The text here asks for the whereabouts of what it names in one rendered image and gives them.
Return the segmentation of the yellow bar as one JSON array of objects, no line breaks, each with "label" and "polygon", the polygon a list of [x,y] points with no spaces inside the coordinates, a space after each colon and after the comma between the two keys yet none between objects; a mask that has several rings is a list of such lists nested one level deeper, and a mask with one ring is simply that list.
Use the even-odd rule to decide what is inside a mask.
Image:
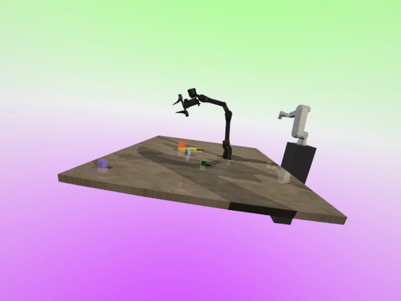
[{"label": "yellow bar", "polygon": [[179,142],[178,149],[186,150],[187,148],[190,148],[190,150],[194,150],[194,151],[202,150],[202,148],[185,147],[185,142]]}]

